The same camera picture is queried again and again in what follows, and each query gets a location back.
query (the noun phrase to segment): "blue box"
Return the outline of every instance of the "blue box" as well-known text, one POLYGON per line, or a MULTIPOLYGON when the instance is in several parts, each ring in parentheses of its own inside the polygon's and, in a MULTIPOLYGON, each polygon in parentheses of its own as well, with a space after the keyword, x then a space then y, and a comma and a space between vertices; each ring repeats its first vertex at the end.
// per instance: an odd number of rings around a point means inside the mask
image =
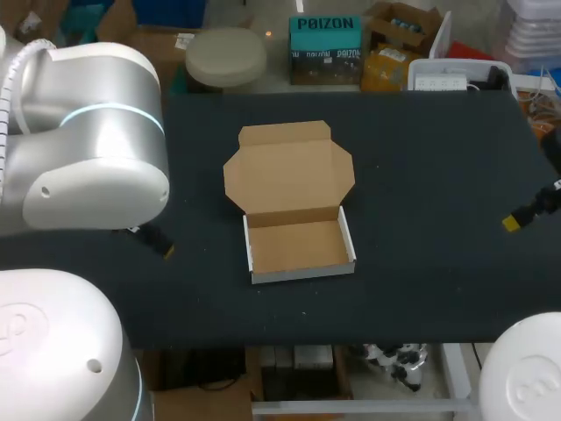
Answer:
POLYGON ((290 18, 293 84, 358 84, 362 30, 358 15, 290 18))

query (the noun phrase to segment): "floor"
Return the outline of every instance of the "floor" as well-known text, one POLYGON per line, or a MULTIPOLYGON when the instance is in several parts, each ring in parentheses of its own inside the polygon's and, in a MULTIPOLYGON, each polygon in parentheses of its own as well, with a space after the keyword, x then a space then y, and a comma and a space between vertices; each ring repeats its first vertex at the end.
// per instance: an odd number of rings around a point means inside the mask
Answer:
MULTIPOLYGON (((288 83, 288 18, 297 14, 298 0, 208 0, 205 26, 217 28, 250 24, 262 36, 267 50, 267 71, 258 81, 229 92, 277 93, 295 91, 358 90, 356 86, 291 86, 288 83)), ((493 38, 494 22, 500 0, 402 0, 422 9, 437 7, 441 14, 452 12, 452 37, 488 52, 493 38)), ((359 14, 364 16, 373 0, 302 0, 305 14, 359 14)), ((476 344, 481 363, 491 344, 476 344)), ((479 382, 479 365, 472 344, 462 344, 465 364, 473 387, 479 382)), ((412 399, 447 397, 444 373, 438 358, 431 358, 424 367, 422 389, 413 393, 380 373, 364 367, 351 369, 353 393, 357 399, 412 399)), ((346 421, 451 421, 452 414, 378 414, 347 416, 346 421)))

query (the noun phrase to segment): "beige stool seat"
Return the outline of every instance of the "beige stool seat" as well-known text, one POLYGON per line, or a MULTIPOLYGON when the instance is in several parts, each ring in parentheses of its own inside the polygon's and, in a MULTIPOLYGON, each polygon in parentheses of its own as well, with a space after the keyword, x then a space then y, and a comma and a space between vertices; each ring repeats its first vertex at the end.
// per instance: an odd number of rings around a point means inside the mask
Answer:
POLYGON ((252 82, 265 71, 266 51, 254 32, 243 28, 209 30, 187 47, 186 66, 199 83, 230 88, 252 82))

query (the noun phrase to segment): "black tabletop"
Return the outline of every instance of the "black tabletop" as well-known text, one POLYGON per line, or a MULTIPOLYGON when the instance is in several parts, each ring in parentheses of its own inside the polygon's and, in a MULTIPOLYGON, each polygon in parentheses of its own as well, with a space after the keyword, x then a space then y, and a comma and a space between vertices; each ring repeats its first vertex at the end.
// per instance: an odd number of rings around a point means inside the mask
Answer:
POLYGON ((0 240, 0 268, 93 282, 136 347, 496 339, 561 310, 561 215, 501 220, 555 173, 506 92, 181 96, 168 106, 171 199, 162 260, 109 232, 0 240), (251 285, 242 212, 222 166, 244 125, 325 120, 353 156, 344 200, 353 275, 251 285))

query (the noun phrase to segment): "box lid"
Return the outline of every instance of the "box lid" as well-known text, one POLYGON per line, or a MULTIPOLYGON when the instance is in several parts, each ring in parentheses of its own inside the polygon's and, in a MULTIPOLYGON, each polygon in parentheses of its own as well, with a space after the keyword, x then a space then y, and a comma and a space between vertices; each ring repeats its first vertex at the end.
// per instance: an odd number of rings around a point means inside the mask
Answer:
POLYGON ((352 157, 323 121, 247 126, 224 185, 248 215, 330 208, 354 185, 352 157))

